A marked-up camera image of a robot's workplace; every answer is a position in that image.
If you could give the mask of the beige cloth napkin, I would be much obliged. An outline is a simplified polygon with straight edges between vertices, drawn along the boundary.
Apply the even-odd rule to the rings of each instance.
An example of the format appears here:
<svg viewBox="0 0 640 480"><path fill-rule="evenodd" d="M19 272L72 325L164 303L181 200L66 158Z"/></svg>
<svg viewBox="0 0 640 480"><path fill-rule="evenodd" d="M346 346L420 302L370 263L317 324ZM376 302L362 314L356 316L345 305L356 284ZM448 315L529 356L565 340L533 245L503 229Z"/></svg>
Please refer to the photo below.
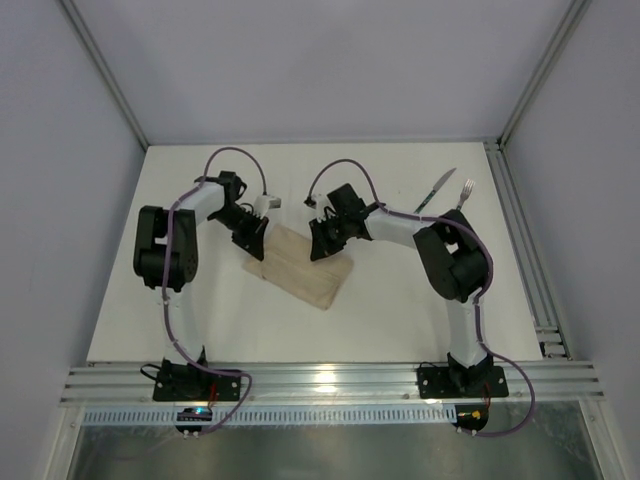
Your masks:
<svg viewBox="0 0 640 480"><path fill-rule="evenodd" d="M270 232L264 259L250 257L243 269L297 299L326 311L354 268L343 254L311 261L311 240L281 224Z"/></svg>

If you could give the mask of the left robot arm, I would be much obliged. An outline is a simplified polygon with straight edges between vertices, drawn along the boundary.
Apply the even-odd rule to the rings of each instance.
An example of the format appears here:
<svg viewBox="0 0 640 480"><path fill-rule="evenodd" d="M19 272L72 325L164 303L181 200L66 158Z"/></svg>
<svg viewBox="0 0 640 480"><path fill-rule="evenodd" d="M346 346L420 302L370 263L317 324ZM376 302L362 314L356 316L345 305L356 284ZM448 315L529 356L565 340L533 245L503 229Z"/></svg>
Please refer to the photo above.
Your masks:
<svg viewBox="0 0 640 480"><path fill-rule="evenodd" d="M198 227L217 221L231 241L252 258L265 256L268 212L281 199L262 192L247 208L241 198L246 183L234 172L202 175L168 208L144 206L138 214L133 269L144 285L159 294L167 352L160 367L163 384L178 378L236 377L233 370L208 365L206 347L195 318L191 285L199 268Z"/></svg>

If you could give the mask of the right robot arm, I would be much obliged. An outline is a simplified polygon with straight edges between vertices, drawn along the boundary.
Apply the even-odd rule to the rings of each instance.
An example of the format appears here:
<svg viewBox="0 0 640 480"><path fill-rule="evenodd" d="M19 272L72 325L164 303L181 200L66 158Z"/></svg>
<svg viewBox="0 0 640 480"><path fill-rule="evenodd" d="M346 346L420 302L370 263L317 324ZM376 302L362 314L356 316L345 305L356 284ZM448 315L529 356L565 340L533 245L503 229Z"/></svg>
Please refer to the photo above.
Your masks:
<svg viewBox="0 0 640 480"><path fill-rule="evenodd" d="M351 239L386 241L417 252L431 288L445 300L450 331L447 364L423 362L416 369L420 397L485 394L493 380L494 356L478 338L483 320L477 295L491 279L492 267L464 215L450 210L424 219L367 205L350 184L325 196L310 194L305 205L315 211L309 222L313 262L341 252Z"/></svg>

